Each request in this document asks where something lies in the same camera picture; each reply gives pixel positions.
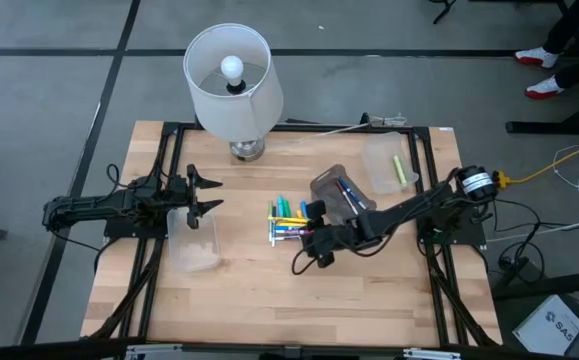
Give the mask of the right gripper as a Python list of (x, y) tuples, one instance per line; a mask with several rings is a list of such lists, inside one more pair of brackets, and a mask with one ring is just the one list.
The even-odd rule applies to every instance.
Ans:
[(323, 200), (308, 204), (308, 234), (301, 237), (303, 249), (309, 257), (317, 259), (319, 268), (324, 269), (334, 263), (335, 251), (359, 252), (374, 246), (374, 240), (366, 236), (356, 218), (344, 220), (341, 225), (332, 225), (324, 222), (325, 214), (326, 205)]

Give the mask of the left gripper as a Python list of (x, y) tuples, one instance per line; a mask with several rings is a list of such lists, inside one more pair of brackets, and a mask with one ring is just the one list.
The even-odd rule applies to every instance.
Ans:
[(165, 204), (167, 210), (188, 208), (187, 225), (191, 229), (199, 227), (199, 220), (210, 210), (223, 203), (223, 200), (192, 202), (191, 189), (211, 189), (223, 185), (222, 182), (208, 180), (199, 175), (194, 164), (186, 167), (187, 179), (179, 174), (171, 175), (165, 186)]

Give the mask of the purple marker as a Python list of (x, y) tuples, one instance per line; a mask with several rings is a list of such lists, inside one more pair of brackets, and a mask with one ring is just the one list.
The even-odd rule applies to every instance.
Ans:
[(308, 230), (287, 230), (287, 231), (277, 231), (272, 239), (274, 241), (284, 241), (289, 239), (296, 239), (304, 236), (312, 235), (312, 231)]

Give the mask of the red marker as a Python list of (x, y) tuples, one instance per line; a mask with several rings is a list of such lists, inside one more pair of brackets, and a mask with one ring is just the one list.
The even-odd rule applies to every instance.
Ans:
[(347, 191), (345, 190), (345, 188), (341, 185), (339, 180), (335, 180), (335, 184), (337, 185), (339, 191), (341, 192), (343, 198), (345, 199), (346, 203), (348, 204), (348, 206), (350, 207), (351, 211), (353, 212), (354, 215), (358, 215), (358, 211), (355, 208), (355, 206), (352, 203), (352, 200), (350, 199)]

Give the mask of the blue pen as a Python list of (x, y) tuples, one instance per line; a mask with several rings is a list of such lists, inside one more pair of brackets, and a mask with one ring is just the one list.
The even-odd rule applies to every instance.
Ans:
[(362, 208), (363, 210), (367, 209), (367, 206), (361, 201), (361, 199), (355, 194), (355, 192), (343, 181), (341, 177), (338, 178), (338, 182), (347, 192), (347, 194), (351, 197), (351, 199), (360, 206), (360, 208)]

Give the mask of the light green highlighter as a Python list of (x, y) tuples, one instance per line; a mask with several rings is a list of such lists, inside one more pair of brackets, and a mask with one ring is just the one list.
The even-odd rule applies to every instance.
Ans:
[(400, 158), (397, 155), (394, 155), (392, 161), (400, 184), (405, 185), (407, 183), (407, 178)]

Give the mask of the clear plastic bin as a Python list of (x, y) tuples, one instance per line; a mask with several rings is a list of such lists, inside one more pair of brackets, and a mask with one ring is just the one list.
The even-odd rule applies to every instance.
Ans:
[[(402, 192), (412, 187), (419, 174), (413, 170), (411, 157), (404, 150), (407, 138), (398, 132), (370, 134), (363, 146), (363, 162), (367, 170), (373, 191), (377, 194)], [(393, 165), (393, 156), (400, 158), (407, 183), (401, 185)]]
[(180, 273), (204, 271), (220, 264), (220, 248), (212, 214), (198, 219), (198, 228), (187, 224), (187, 208), (167, 214), (168, 253), (173, 268)]

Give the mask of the white shade silver table lamp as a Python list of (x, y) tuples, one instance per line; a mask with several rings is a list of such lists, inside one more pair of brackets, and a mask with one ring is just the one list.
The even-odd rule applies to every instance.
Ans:
[(200, 125), (227, 142), (236, 159), (261, 157), (284, 107), (265, 38), (242, 24), (211, 26), (191, 41), (182, 68)]

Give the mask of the black power adapter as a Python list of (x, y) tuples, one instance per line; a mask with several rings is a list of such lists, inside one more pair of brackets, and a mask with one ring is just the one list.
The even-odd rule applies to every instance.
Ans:
[(522, 275), (522, 271), (528, 263), (528, 257), (520, 257), (518, 260), (512, 260), (509, 256), (501, 257), (498, 260), (498, 266), (502, 270), (502, 276), (498, 285), (509, 286), (514, 280), (528, 284), (528, 279)]

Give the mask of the black table leg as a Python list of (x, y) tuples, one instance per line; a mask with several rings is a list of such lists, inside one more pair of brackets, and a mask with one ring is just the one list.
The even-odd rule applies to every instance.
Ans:
[(535, 296), (579, 292), (579, 274), (543, 279), (533, 284), (502, 286), (492, 291), (494, 300), (510, 300)]

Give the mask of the white printed box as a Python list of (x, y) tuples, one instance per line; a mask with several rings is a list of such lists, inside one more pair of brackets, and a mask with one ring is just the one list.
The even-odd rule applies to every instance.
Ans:
[(579, 335), (579, 317), (560, 296), (551, 295), (512, 334), (529, 352), (564, 355)]

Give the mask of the black stand leg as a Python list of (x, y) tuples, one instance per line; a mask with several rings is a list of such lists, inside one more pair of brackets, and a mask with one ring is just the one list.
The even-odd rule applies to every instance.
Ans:
[(451, 11), (453, 5), (456, 3), (457, 0), (428, 0), (428, 1), (443, 6), (443, 9), (434, 18), (432, 22), (433, 25), (437, 25)]

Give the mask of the person's foot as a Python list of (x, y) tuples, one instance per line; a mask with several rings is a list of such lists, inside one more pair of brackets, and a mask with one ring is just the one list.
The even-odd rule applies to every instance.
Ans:
[(514, 59), (519, 63), (545, 69), (553, 68), (559, 57), (559, 54), (550, 53), (543, 47), (520, 50), (514, 53)]
[(551, 76), (535, 85), (527, 87), (524, 94), (533, 100), (545, 100), (564, 91), (565, 89), (558, 85), (555, 77)]

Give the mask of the black aluminium frame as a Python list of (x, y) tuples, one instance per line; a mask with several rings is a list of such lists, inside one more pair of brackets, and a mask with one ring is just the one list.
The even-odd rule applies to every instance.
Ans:
[[(139, 135), (147, 135), (148, 130), (151, 131), (149, 136), (157, 141), (158, 147), (155, 148), (151, 146), (150, 150), (154, 150), (154, 155), (149, 155), (148, 160), (140, 162), (132, 158), (134, 155), (130, 155), (132, 146), (138, 144)], [(155, 122), (155, 121), (138, 121), (134, 126), (132, 133), (132, 138), (130, 142), (130, 147), (127, 150), (127, 155), (125, 158), (125, 168), (121, 174), (121, 179), (138, 178), (138, 176), (147, 176), (150, 173), (154, 173), (157, 177), (161, 175), (162, 164), (165, 163), (165, 156), (167, 151), (167, 145), (169, 144), (169, 138), (173, 136), (173, 155), (171, 157), (171, 164), (167, 165), (170, 167), (168, 173), (165, 173), (165, 178), (167, 176), (174, 175), (178, 169), (180, 154), (182, 151), (182, 142), (184, 138), (185, 131), (204, 131), (202, 127), (196, 123), (177, 123), (177, 122)], [(271, 134), (283, 132), (290, 134), (298, 133), (308, 133), (310, 135), (315, 135), (318, 132), (327, 131), (347, 131), (347, 135), (351, 133), (358, 134), (372, 134), (372, 133), (386, 133), (391, 130), (398, 133), (406, 135), (409, 144), (409, 151), (413, 154), (413, 167), (414, 169), (420, 170), (420, 162), (418, 158), (418, 149), (415, 144), (416, 135), (420, 135), (421, 141), (423, 142), (423, 147), (425, 150), (425, 156), (428, 159), (428, 171), (432, 178), (435, 179), (436, 169), (435, 165), (432, 165), (432, 150), (431, 150), (431, 138), (430, 131), (427, 127), (367, 127), (360, 129), (345, 130), (343, 125), (324, 125), (324, 124), (307, 124), (307, 123), (280, 123), (276, 125), (272, 130)], [(301, 359), (310, 356), (324, 356), (324, 357), (344, 357), (344, 356), (394, 356), (395, 358), (403, 358), (403, 350), (407, 348), (421, 348), (428, 350), (440, 350), (447, 352), (460, 353), (462, 360), (579, 360), (575, 357), (565, 357), (556, 355), (547, 355), (539, 353), (529, 353), (520, 352), (513, 349), (505, 348), (502, 345), (498, 345), (495, 342), (483, 346), (473, 346), (473, 345), (458, 345), (452, 343), (443, 343), (438, 347), (416, 347), (416, 346), (405, 346), (405, 347), (354, 347), (354, 346), (326, 346), (326, 345), (304, 345), (304, 344), (263, 344), (263, 343), (216, 343), (216, 342), (183, 342), (175, 343), (170, 341), (165, 342), (150, 342), (145, 337), (146, 330), (139, 330), (138, 333), (142, 336), (136, 337), (111, 337), (115, 328), (121, 324), (121, 335), (127, 333), (130, 325), (131, 318), (134, 313), (133, 304), (135, 302), (135, 296), (138, 296), (142, 292), (142, 288), (138, 286), (143, 286), (147, 283), (153, 283), (154, 285), (147, 286), (145, 293), (145, 300), (143, 305), (148, 307), (151, 311), (151, 306), (153, 305), (155, 298), (155, 283), (157, 278), (157, 273), (159, 270), (159, 260), (151, 259), (149, 264), (154, 263), (155, 265), (145, 265), (145, 267), (151, 267), (148, 270), (144, 270), (140, 267), (143, 265), (143, 258), (146, 249), (146, 244), (148, 239), (143, 237), (125, 237), (125, 238), (136, 238), (137, 240), (137, 250), (135, 253), (135, 261), (133, 264), (132, 273), (130, 277), (129, 285), (129, 295), (126, 296), (126, 302), (122, 303), (120, 313), (117, 315), (119, 322), (113, 322), (113, 328), (107, 332), (103, 331), (102, 335), (96, 335), (97, 337), (85, 337), (80, 340), (70, 341), (70, 342), (58, 342), (58, 343), (24, 343), (22, 345), (0, 347), (0, 360), (101, 360), (106, 358), (118, 357), (125, 358), (124, 354), (126, 348), (130, 345), (141, 345), (141, 344), (182, 344), (183, 350), (178, 353), (242, 353), (242, 354), (257, 354), (257, 355), (273, 355), (279, 356), (284, 359)]]

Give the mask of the silver metal bracket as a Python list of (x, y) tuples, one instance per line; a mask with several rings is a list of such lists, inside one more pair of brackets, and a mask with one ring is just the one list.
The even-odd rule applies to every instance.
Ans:
[(405, 360), (462, 360), (460, 353), (421, 348), (404, 349), (403, 358)]
[(182, 344), (141, 344), (126, 348), (125, 360), (144, 360), (147, 355), (181, 352)]

